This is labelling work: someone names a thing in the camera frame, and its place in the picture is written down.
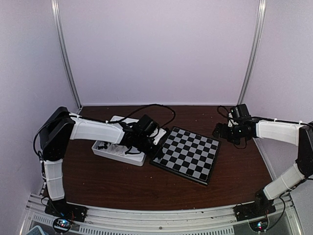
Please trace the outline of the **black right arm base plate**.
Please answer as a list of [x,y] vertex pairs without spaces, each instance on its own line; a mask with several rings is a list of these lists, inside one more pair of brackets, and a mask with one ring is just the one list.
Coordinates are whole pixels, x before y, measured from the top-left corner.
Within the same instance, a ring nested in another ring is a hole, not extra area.
[[255,203],[248,204],[237,204],[233,207],[233,211],[236,217],[236,220],[244,221],[251,220],[258,217],[264,217],[268,214],[276,212],[276,208],[273,205],[268,206],[265,209],[258,208]]

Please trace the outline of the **white compartment tray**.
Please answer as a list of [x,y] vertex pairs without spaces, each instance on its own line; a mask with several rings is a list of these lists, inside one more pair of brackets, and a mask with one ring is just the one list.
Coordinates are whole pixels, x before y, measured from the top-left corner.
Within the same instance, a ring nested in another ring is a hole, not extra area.
[[108,127],[100,131],[102,136],[99,140],[96,140],[91,147],[93,153],[97,156],[116,160],[119,162],[143,166],[146,155],[143,152],[139,152],[135,147],[129,150],[128,147],[121,145],[125,131],[123,127],[118,123],[111,123],[113,121],[121,120],[121,116],[113,116],[110,121],[105,121]]

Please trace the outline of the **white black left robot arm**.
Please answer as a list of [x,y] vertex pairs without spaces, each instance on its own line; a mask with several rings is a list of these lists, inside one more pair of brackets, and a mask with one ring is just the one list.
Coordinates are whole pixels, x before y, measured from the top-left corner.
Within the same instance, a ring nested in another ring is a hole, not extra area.
[[41,147],[38,156],[43,163],[51,209],[59,217],[66,217],[70,213],[62,173],[62,163],[70,140],[103,141],[127,148],[134,147],[139,152],[149,154],[165,134],[166,131],[148,115],[126,123],[124,118],[101,121],[71,113],[63,106],[57,108],[37,133]]

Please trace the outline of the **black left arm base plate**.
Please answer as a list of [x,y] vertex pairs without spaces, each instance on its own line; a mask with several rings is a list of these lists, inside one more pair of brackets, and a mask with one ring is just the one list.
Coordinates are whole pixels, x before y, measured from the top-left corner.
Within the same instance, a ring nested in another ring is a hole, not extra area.
[[64,205],[48,204],[45,208],[46,214],[77,222],[85,221],[87,211],[88,211],[87,207],[73,204],[64,204]]

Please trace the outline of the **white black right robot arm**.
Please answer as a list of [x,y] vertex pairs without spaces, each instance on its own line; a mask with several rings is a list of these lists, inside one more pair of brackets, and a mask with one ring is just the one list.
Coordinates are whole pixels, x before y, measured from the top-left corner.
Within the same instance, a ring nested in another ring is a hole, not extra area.
[[255,194],[251,212],[261,216],[285,192],[294,190],[313,174],[312,122],[258,117],[249,113],[245,104],[217,112],[225,123],[217,123],[212,135],[239,146],[241,141],[254,139],[268,166],[279,168],[275,179]]

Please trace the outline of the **black silver chessboard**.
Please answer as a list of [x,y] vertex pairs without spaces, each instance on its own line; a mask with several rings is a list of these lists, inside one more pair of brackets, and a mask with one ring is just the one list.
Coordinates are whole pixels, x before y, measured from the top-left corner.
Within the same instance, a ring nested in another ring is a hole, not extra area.
[[221,142],[174,126],[150,164],[207,186]]

